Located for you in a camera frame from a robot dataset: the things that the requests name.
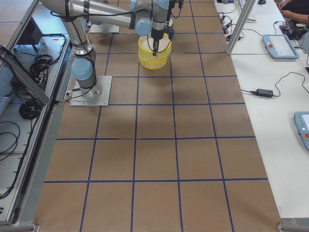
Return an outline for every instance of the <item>grid square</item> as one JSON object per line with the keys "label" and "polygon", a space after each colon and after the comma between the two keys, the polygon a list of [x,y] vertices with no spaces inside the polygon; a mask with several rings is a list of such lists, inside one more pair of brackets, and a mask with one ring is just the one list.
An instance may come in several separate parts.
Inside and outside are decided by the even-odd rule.
{"label": "grid square", "polygon": [[173,20],[173,28],[177,33],[195,33],[192,17],[179,17]]}
{"label": "grid square", "polygon": [[219,139],[225,178],[267,178],[255,138]]}
{"label": "grid square", "polygon": [[217,136],[254,136],[246,105],[213,105]]}
{"label": "grid square", "polygon": [[174,118],[171,106],[139,106],[138,138],[174,138]]}
{"label": "grid square", "polygon": [[83,231],[130,231],[131,199],[131,183],[90,184]]}
{"label": "grid square", "polygon": [[133,232],[180,232],[177,183],[136,183]]}
{"label": "grid square", "polygon": [[171,79],[140,78],[139,104],[172,104]]}
{"label": "grid square", "polygon": [[199,54],[170,55],[173,76],[202,76],[202,64]]}
{"label": "grid square", "polygon": [[21,22],[27,11],[30,9],[32,2],[32,0],[1,1],[0,22]]}
{"label": "grid square", "polygon": [[57,138],[94,138],[98,112],[97,107],[70,107],[66,104]]}
{"label": "grid square", "polygon": [[176,104],[208,103],[203,77],[174,77],[173,92]]}
{"label": "grid square", "polygon": [[135,179],[176,180],[175,141],[138,140]]}
{"label": "grid square", "polygon": [[221,179],[214,139],[177,141],[180,179]]}
{"label": "grid square", "polygon": [[235,231],[277,231],[281,221],[268,181],[228,181],[226,187]]}
{"label": "grid square", "polygon": [[111,34],[93,34],[89,33],[89,39],[96,53],[108,53],[111,46]]}
{"label": "grid square", "polygon": [[181,182],[181,196],[184,231],[232,231],[222,182]]}
{"label": "grid square", "polygon": [[129,29],[129,28],[120,27],[119,28],[119,34],[136,34],[136,31]]}
{"label": "grid square", "polygon": [[[175,7],[175,10],[173,10],[173,14],[174,14],[174,16],[177,16],[179,14],[179,9],[178,9],[177,6]],[[191,11],[191,6],[190,6],[189,2],[183,4],[182,11],[180,12],[180,16],[181,17],[184,17],[184,16],[192,17],[192,11]]]}
{"label": "grid square", "polygon": [[172,54],[198,53],[195,34],[175,34],[172,41]]}
{"label": "grid square", "polygon": [[244,102],[237,77],[207,77],[211,103]]}
{"label": "grid square", "polygon": [[201,52],[224,52],[226,40],[223,34],[197,34],[198,45]]}
{"label": "grid square", "polygon": [[96,64],[95,64],[97,76],[105,75],[107,58],[108,58],[108,54],[97,54]]}
{"label": "grid square", "polygon": [[88,180],[94,141],[56,141],[46,180]]}
{"label": "grid square", "polygon": [[98,138],[134,138],[136,106],[121,105],[102,109]]}
{"label": "grid square", "polygon": [[143,77],[143,76],[152,76],[152,77],[170,76],[169,59],[166,65],[164,65],[161,69],[157,69],[157,70],[148,70],[140,65],[140,77]]}
{"label": "grid square", "polygon": [[6,47],[15,35],[20,23],[0,23],[1,45]]}
{"label": "grid square", "polygon": [[175,114],[178,138],[214,136],[208,105],[178,105]]}
{"label": "grid square", "polygon": [[194,16],[218,16],[213,2],[192,2],[191,7]]}
{"label": "grid square", "polygon": [[110,54],[107,75],[137,76],[139,59],[137,54]]}
{"label": "grid square", "polygon": [[225,53],[202,54],[206,76],[236,75],[231,56]]}
{"label": "grid square", "polygon": [[139,35],[115,34],[112,37],[112,53],[137,53],[139,51]]}
{"label": "grid square", "polygon": [[92,180],[131,180],[134,140],[98,140],[91,171]]}
{"label": "grid square", "polygon": [[86,183],[44,184],[33,223],[44,232],[79,231],[86,187]]}
{"label": "grid square", "polygon": [[110,104],[136,104],[137,77],[113,77]]}
{"label": "grid square", "polygon": [[222,33],[222,26],[219,17],[195,17],[197,33]]}

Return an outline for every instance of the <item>computer mouse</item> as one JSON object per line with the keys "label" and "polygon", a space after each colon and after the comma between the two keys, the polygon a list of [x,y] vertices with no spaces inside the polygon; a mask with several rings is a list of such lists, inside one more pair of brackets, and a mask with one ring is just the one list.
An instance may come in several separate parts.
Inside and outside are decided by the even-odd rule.
{"label": "computer mouse", "polygon": [[259,4],[259,5],[263,5],[263,4],[265,4],[266,3],[266,0],[259,0],[258,2],[257,2],[257,4]]}

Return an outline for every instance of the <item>white table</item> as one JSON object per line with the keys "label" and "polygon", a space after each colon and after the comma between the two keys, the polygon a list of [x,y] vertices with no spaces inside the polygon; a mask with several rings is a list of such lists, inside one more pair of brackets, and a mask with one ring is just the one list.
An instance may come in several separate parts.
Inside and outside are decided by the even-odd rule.
{"label": "white table", "polygon": [[[235,6],[231,3],[223,4],[215,2],[216,8],[218,12],[231,12],[235,8]],[[233,24],[237,23],[238,17],[241,13],[238,0],[235,0],[236,10],[233,13],[226,14],[233,20]],[[258,5],[257,0],[254,4],[253,11],[257,17],[257,21],[255,23],[246,23],[244,29],[253,29],[259,32],[261,35],[264,34],[282,34],[279,29],[279,26],[282,25],[284,21],[280,11],[278,10],[276,3],[273,0],[266,0],[266,4]],[[262,37],[258,35],[256,32],[251,30],[243,30],[245,37],[239,40],[232,54],[267,54],[267,50],[262,42]]]}
{"label": "white table", "polygon": [[[237,22],[236,10],[228,14]],[[233,4],[216,3],[218,12],[230,12]],[[275,34],[273,23],[283,21],[275,2],[254,5],[256,23],[246,23],[244,28],[260,34]],[[276,24],[281,34],[280,23]],[[262,37],[254,31],[244,30],[245,38],[238,41],[232,51],[232,60],[242,89],[271,89],[289,72],[306,76],[305,87],[309,89],[309,75],[305,70],[307,55],[298,50],[300,58],[294,61],[275,61],[268,54]],[[294,113],[309,111],[309,94],[302,88],[303,77],[291,74],[278,87],[281,96],[266,99],[244,93],[244,99],[261,151],[281,218],[309,218],[309,152],[305,149],[294,123]]]}

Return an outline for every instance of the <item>keyboard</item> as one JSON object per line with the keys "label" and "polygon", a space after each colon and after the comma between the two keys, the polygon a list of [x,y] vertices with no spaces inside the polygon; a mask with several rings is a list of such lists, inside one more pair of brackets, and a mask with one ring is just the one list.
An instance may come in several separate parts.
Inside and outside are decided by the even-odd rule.
{"label": "keyboard", "polygon": [[[245,3],[246,3],[246,0],[238,0],[239,2],[239,6],[241,8],[241,10],[243,9]],[[256,15],[255,13],[253,12],[253,10],[251,10],[250,14],[249,14],[249,17],[247,19],[247,23],[255,23],[256,22]]]}

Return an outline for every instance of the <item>power adapter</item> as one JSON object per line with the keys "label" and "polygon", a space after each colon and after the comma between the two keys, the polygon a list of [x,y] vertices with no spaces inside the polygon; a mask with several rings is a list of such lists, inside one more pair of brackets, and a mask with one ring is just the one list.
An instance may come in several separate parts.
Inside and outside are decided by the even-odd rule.
{"label": "power adapter", "polygon": [[232,34],[226,36],[225,40],[226,40],[226,41],[230,41],[231,36],[232,36]]}
{"label": "power adapter", "polygon": [[250,93],[252,93],[256,96],[260,96],[260,97],[266,97],[266,98],[274,97],[274,92],[272,90],[268,90],[268,89],[258,88],[256,91],[250,91]]}

